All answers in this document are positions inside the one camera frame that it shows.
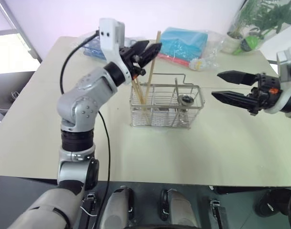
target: orange part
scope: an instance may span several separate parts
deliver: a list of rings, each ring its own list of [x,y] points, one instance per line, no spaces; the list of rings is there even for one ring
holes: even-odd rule
[[[279,89],[277,88],[270,88],[269,93],[271,94],[277,94],[279,92]]]

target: blue towel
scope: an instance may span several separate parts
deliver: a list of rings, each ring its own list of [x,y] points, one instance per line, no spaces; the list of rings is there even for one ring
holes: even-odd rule
[[[167,28],[161,35],[161,53],[176,57],[185,61],[199,58],[206,47],[208,34],[184,30],[178,28]]]

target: white pot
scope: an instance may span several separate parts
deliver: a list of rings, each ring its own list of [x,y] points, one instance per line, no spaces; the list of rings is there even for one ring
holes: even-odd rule
[[[242,39],[234,39],[232,37],[229,37],[229,35],[227,35],[223,41],[222,52],[233,53],[235,50],[237,50],[241,41]]]

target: plastic bag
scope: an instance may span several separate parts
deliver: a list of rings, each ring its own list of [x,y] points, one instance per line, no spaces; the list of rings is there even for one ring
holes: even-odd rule
[[[87,37],[90,37],[94,33],[95,32],[88,33],[88,34],[85,34],[85,35],[80,36],[73,43],[73,47],[77,47]],[[136,43],[137,41],[141,41],[141,40],[145,40],[145,39],[144,38],[141,38],[141,37],[132,37],[132,38],[127,38],[126,37],[125,40],[124,40],[124,46],[125,47],[130,47],[134,43]],[[94,57],[97,60],[101,60],[101,61],[104,61],[104,62],[106,61],[106,58],[105,58],[105,56],[104,56],[104,54],[103,54],[103,52],[101,50],[99,36],[95,37],[93,40],[91,40],[90,42],[88,42],[87,44],[85,44],[82,47],[82,51],[83,51],[83,54],[86,55],[86,56]]]
[[[291,25],[291,0],[248,0],[236,15],[222,51],[237,55],[257,50]]]
[[[213,31],[167,28],[161,35],[159,57],[202,71],[217,67],[216,55],[224,36]]]

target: green plant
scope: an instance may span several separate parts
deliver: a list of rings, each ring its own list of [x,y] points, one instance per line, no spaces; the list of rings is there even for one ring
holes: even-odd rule
[[[255,26],[250,31],[256,31],[255,35],[263,39],[272,30],[279,33],[284,23],[291,25],[291,0],[283,6],[262,0],[257,14],[249,24]]]
[[[243,36],[241,35],[241,31],[245,26],[252,23],[253,15],[258,8],[259,0],[247,1],[245,6],[236,16],[236,21],[233,25],[233,29],[228,33],[228,35],[235,39],[243,38]]]

